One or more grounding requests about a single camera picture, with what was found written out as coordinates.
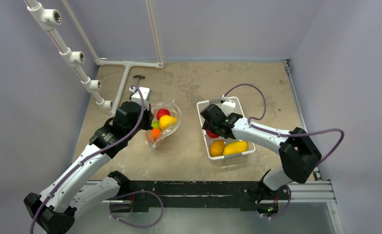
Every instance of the white pipe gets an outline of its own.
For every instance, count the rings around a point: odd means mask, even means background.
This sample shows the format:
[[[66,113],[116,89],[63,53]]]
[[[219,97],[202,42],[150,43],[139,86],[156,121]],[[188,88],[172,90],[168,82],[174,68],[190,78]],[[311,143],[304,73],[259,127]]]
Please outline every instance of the white pipe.
[[[96,54],[94,47],[92,46],[91,42],[88,39],[88,36],[86,36],[85,31],[83,30],[82,26],[80,25],[79,21],[77,20],[74,11],[72,10],[71,6],[69,5],[67,0],[60,0],[63,4],[63,7],[65,8],[66,12],[70,16],[72,22],[74,23],[77,31],[79,32],[80,36],[82,37],[83,41],[85,42],[86,46],[89,49],[89,52],[91,53],[92,57],[94,57],[94,61],[97,65],[99,65],[100,57],[98,57],[98,54]]]
[[[47,33],[49,34],[49,36],[52,39],[52,41],[56,44],[56,46],[58,47],[58,49],[62,53],[65,53],[68,50],[68,47],[66,46],[65,41],[59,35],[59,33],[57,32],[56,28],[54,28],[54,29],[52,29],[50,31],[47,31]]]
[[[24,0],[28,7],[35,8],[39,5],[38,0]]]
[[[151,28],[153,31],[153,40],[155,42],[156,55],[158,56],[158,63],[161,64],[161,66],[164,66],[163,65],[164,61],[162,59],[161,45],[159,44],[158,32],[156,30],[155,14],[153,12],[152,0],[147,0],[147,7],[148,7],[148,15],[150,16]]]
[[[86,75],[85,71],[82,69],[80,64],[85,61],[85,56],[82,52],[72,52],[70,48],[66,46],[65,41],[59,35],[56,30],[56,26],[62,23],[62,18],[59,11],[56,9],[45,9],[40,2],[36,0],[24,0],[27,4],[27,9],[30,14],[38,22],[39,26],[45,30],[55,45],[60,50],[60,55],[68,63],[68,65],[75,70],[81,79],[82,84],[84,84],[86,90],[92,94],[97,105],[105,111],[107,116],[111,116],[112,112],[112,102],[105,101],[97,92],[100,88],[99,81],[92,82],[91,79]]]
[[[118,92],[116,93],[114,106],[112,107],[112,110],[111,110],[113,116],[115,115],[116,110],[118,109],[119,103],[121,101],[122,92],[124,91],[125,83],[128,78],[129,70],[131,69],[131,67],[132,65],[130,63],[125,65],[124,74],[122,75],[122,80],[121,80],[121,83],[119,84]]]
[[[154,67],[162,69],[164,68],[164,64],[157,62],[134,62],[134,67]]]
[[[127,64],[131,64],[132,67],[152,67],[152,68],[158,68],[162,69],[164,68],[164,63],[160,64],[157,62],[134,62],[134,61],[108,61],[108,60],[103,60],[99,61],[99,65],[113,65],[113,66],[125,66]]]

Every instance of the red fruit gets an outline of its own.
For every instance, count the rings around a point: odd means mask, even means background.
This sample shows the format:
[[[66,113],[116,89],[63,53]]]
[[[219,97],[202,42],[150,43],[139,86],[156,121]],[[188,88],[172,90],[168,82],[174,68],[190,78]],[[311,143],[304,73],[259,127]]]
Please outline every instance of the red fruit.
[[[170,116],[170,111],[167,109],[159,109],[156,113],[156,120],[159,120],[163,116]]]
[[[207,136],[210,137],[210,138],[217,138],[217,137],[219,137],[219,135],[210,132],[208,129],[206,130],[206,132],[207,132]]]

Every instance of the yellow lemon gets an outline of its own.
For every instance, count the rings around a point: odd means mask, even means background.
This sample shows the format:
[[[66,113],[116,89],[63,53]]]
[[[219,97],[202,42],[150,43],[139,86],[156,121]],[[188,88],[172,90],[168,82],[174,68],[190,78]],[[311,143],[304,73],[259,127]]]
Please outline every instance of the yellow lemon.
[[[177,123],[177,119],[175,117],[172,117],[172,116],[162,116],[160,119],[159,119],[159,128],[164,131],[165,129],[173,126],[174,124]]]

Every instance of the wall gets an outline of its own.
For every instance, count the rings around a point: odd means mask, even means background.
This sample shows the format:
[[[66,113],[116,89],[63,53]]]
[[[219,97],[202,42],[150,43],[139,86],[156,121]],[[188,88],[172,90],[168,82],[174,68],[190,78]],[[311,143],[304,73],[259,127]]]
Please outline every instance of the wall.
[[[100,57],[156,60],[145,0],[69,1]],[[291,58],[323,0],[153,0],[165,60]]]
[[[345,131],[321,169],[346,233],[382,233],[382,0],[325,0],[292,65],[309,131]],[[338,135],[314,139],[327,152]]]
[[[74,51],[96,66],[59,1],[43,1],[62,13],[58,27]],[[23,204],[70,165],[89,94],[24,1],[0,1],[0,233],[28,233]]]

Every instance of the orange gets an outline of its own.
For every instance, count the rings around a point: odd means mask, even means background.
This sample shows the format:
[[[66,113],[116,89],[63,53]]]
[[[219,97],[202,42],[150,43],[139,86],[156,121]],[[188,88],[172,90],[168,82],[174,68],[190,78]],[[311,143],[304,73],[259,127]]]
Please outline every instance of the orange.
[[[156,141],[156,139],[158,138],[159,134],[161,133],[161,130],[157,129],[157,128],[154,128],[153,131],[152,131],[152,134],[153,134],[153,140]]]

